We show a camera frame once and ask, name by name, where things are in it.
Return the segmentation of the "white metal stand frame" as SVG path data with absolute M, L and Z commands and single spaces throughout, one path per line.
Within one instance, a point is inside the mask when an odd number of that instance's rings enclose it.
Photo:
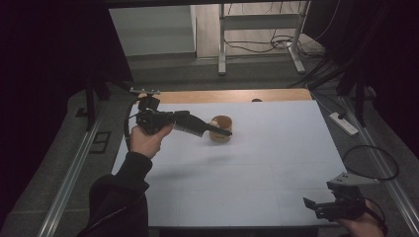
M 305 68 L 297 52 L 297 44 L 306 18 L 309 1 L 302 4 L 298 13 L 271 14 L 271 15 L 233 15 L 226 16 L 224 5 L 220 4 L 219 13 L 219 51 L 218 51 L 218 74 L 226 73 L 225 37 L 226 31 L 242 30 L 294 30 L 293 39 L 286 44 L 288 52 L 293 60 L 294 67 L 299 74 L 305 73 Z

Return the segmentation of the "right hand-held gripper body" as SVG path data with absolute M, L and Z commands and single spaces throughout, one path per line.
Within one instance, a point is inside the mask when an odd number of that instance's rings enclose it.
M 359 186 L 377 185 L 377 179 L 371 179 L 355 174 L 342 173 L 327 182 L 327 187 L 335 197 L 331 207 L 325 209 L 325 218 L 329 221 L 337 219 L 355 220 L 368 213 L 375 220 L 379 216 L 367 207 Z

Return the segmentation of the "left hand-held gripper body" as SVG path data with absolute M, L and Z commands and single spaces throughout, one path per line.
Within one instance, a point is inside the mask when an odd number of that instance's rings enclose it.
M 155 98 L 155 95 L 159 95 L 159 91 L 147 91 L 144 89 L 137 90 L 133 87 L 131 87 L 128 91 L 139 95 L 139 98 L 137 99 L 138 112 L 135 115 L 135 122 L 138 126 L 142 127 L 147 134 L 153 135 L 162 127 L 175 121 L 175 115 L 173 112 L 158 111 L 160 100 Z

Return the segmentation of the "grey partition panel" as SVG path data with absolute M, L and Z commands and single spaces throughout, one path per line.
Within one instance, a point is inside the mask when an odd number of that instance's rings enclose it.
M 194 6 L 120 8 L 109 12 L 126 56 L 196 51 Z

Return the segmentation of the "person's left hand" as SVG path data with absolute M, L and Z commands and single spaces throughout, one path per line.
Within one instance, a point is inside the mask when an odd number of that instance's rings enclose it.
M 160 150 L 162 140 L 172 131 L 174 124 L 162 127 L 155 134 L 149 135 L 140 126 L 131 129 L 129 136 L 129 151 L 140 153 L 152 159 Z

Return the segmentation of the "white power strip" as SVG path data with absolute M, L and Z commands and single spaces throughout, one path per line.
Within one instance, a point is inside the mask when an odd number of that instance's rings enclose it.
M 340 127 L 342 128 L 348 135 L 356 135 L 359 131 L 351 125 L 346 119 L 344 119 L 338 113 L 330 114 L 329 117 Z

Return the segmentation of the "wooden table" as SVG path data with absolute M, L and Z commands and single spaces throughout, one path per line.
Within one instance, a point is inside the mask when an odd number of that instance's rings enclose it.
M 244 103 L 254 99 L 262 102 L 310 101 L 306 89 L 257 89 L 161 92 L 161 104 Z

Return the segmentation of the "person's right hand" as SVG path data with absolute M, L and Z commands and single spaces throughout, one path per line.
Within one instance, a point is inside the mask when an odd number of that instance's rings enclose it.
M 344 227 L 351 237 L 384 237 L 378 221 L 367 212 L 355 220 L 337 219 L 336 222 Z

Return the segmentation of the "aluminium floor rail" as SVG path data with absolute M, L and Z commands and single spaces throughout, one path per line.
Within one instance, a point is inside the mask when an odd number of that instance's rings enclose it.
M 56 196 L 48 210 L 48 213 L 42 223 L 41 229 L 37 237 L 53 237 L 56 228 L 60 222 L 63 212 L 67 206 L 69 198 L 78 180 L 86 157 L 88 156 L 94 138 L 102 123 L 104 112 L 108 103 L 102 102 L 98 106 L 96 112 L 97 119 L 93 122 L 91 129 L 85 133 L 82 142 L 73 157 L 72 162 L 64 176 L 64 179 L 56 193 Z
M 367 145 L 377 146 L 369 129 L 366 126 L 362 126 L 356 118 L 355 108 L 352 105 L 351 100 L 345 97 L 339 97 L 338 100 L 347 110 L 347 117 L 352 121 L 354 127 L 359 131 L 361 140 Z M 373 163 L 381 175 L 387 176 L 390 174 L 389 165 L 378 151 L 371 151 L 371 157 Z M 414 203 L 411 201 L 406 191 L 396 178 L 390 181 L 385 181 L 384 184 L 387 187 L 394 203 L 398 207 L 398 210 L 400 211 L 405 223 L 409 227 L 413 237 L 419 237 L 419 211 L 415 208 Z

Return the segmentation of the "wooden cup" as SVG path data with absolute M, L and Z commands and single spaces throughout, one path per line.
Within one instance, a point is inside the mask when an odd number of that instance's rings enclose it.
M 217 120 L 219 128 L 224 130 L 232 131 L 232 119 L 228 116 L 216 116 L 211 120 Z M 209 133 L 209 138 L 214 142 L 228 142 L 230 140 L 229 136 L 222 135 L 211 131 Z

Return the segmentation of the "black tripod stand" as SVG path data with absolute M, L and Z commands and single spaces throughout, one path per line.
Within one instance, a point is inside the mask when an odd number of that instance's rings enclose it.
M 301 79 L 290 84 L 289 88 L 301 84 L 307 90 L 313 91 L 321 85 L 324 85 L 326 82 L 340 76 L 340 82 L 336 87 L 337 95 L 348 96 L 352 89 L 355 90 L 355 117 L 357 122 L 362 127 L 365 127 L 367 125 L 364 119 L 366 77 L 364 75 L 364 69 L 362 67 L 360 57 L 352 57 L 346 63 L 322 75 L 320 70 L 331 60 L 332 58 L 330 56 L 324 56 L 318 64 L 307 72 Z
M 136 97 L 136 94 L 130 90 L 131 87 L 129 84 L 113 78 L 107 73 L 101 72 L 87 76 L 84 83 L 86 107 L 80 108 L 76 114 L 78 118 L 82 117 L 87 119 L 87 131 L 92 129 L 96 121 L 95 97 L 98 97 L 100 101 L 108 101 L 111 98 L 111 90 L 108 87 L 109 83 L 122 89 L 132 98 Z

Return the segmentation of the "dark curtain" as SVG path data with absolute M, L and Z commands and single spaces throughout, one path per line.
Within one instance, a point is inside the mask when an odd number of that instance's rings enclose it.
M 419 158 L 419 0 L 312 0 L 303 32 L 339 64 L 361 59 L 381 117 Z
M 0 228 L 40 166 L 69 98 L 132 76 L 101 0 L 0 0 Z

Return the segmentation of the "white table mat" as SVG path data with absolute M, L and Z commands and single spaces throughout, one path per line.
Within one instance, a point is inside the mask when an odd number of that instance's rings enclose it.
M 152 227 L 289 227 L 319 224 L 306 198 L 328 202 L 344 172 L 317 103 L 163 104 L 205 121 L 232 119 L 225 143 L 171 132 L 146 177 Z

